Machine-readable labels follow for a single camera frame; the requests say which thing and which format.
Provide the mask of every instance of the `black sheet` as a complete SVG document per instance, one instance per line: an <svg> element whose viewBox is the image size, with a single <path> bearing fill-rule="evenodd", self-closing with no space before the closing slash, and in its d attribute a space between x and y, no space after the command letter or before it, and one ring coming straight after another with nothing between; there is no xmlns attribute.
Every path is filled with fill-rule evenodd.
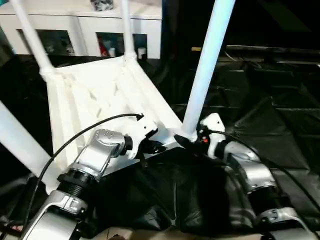
<svg viewBox="0 0 320 240"><path fill-rule="evenodd" d="M58 66L96 59L52 57L52 62ZM140 64L183 119L197 66L160 60ZM319 70L308 65L220 62L202 117L219 113L227 132L286 167L320 204ZM10 79L1 88L1 101L51 153L45 83L34 59L19 56L0 70L0 76ZM297 211L320 230L320 213L290 179L272 171ZM182 148L150 159L147 168L136 164L105 177L97 194L96 211L90 218L97 227L95 234L109 225L151 230L174 227L206 236L241 234L252 227L251 207L230 174Z"/></svg>

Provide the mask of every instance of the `black tablecloth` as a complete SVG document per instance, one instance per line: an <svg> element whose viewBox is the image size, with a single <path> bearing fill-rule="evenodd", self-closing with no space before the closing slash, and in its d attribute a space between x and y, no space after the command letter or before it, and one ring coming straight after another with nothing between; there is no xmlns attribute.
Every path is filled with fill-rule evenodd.
<svg viewBox="0 0 320 240"><path fill-rule="evenodd" d="M51 57L55 66L97 59ZM139 63L182 120L197 66L152 59ZM16 56L0 69L0 100L51 154L46 84L38 72L31 56ZM219 62L202 117L219 113L227 132L286 167L320 204L319 79L317 66ZM15 202L23 190L28 192L25 186L30 175L4 147L0 153L0 214L3 221L20 220L23 209L16 207L16 214L12 209L23 206ZM299 214L320 230L320 213L287 176L272 171ZM151 158L147 168L136 164L105 177L97 195L96 211L89 218L96 226L94 234L110 225L152 230L175 227L207 236L252 228L250 204L229 174L182 148ZM42 191L38 205L44 197Z"/></svg>

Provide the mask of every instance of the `white shelf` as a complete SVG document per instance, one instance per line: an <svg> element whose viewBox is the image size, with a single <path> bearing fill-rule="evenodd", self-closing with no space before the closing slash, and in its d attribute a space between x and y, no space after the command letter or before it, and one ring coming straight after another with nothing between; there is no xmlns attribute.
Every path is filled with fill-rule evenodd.
<svg viewBox="0 0 320 240"><path fill-rule="evenodd" d="M23 0L29 15L59 15L96 18L121 18L120 0L114 9L95 11L90 0ZM129 0L132 19L162 20L162 0ZM14 15L10 2L0 6L0 15Z"/></svg>

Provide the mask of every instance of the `white pole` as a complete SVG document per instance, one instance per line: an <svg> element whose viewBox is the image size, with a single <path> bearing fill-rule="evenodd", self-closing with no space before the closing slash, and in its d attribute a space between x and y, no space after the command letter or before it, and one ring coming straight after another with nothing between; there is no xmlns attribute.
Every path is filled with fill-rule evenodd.
<svg viewBox="0 0 320 240"><path fill-rule="evenodd" d="M134 47L134 38L131 31L131 18L129 11L129 0L121 0L122 22L123 22L123 38L124 38L124 58L137 58Z"/></svg>
<svg viewBox="0 0 320 240"><path fill-rule="evenodd" d="M21 22L23 33L40 67L40 72L53 72L55 68L52 66L36 30L32 27L30 23L30 20L23 5L23 1L10 0L10 2L12 3L16 16Z"/></svg>
<svg viewBox="0 0 320 240"><path fill-rule="evenodd" d="M1 101L0 123L0 142L38 177L50 156ZM57 188L60 173L53 162L42 179L48 192Z"/></svg>
<svg viewBox="0 0 320 240"><path fill-rule="evenodd" d="M236 0L215 0L196 70L182 131L192 136L199 122L210 81Z"/></svg>

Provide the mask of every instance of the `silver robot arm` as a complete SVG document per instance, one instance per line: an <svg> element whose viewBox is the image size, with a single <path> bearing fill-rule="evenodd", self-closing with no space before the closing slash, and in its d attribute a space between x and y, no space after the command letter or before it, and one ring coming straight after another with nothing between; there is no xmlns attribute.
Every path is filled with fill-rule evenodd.
<svg viewBox="0 0 320 240"><path fill-rule="evenodd" d="M157 131L146 117L129 129L131 136L107 129L96 130L66 173L58 177L60 184L46 199L27 226L22 240L78 240L79 223L94 201L95 187L100 182L111 158L137 155L140 143Z"/></svg>
<svg viewBox="0 0 320 240"><path fill-rule="evenodd" d="M210 124L202 125L210 139L208 156L220 158L235 172L256 215L255 225L262 240L317 240L317 236L298 216L290 199L282 193L271 171L248 147L210 134Z"/></svg>

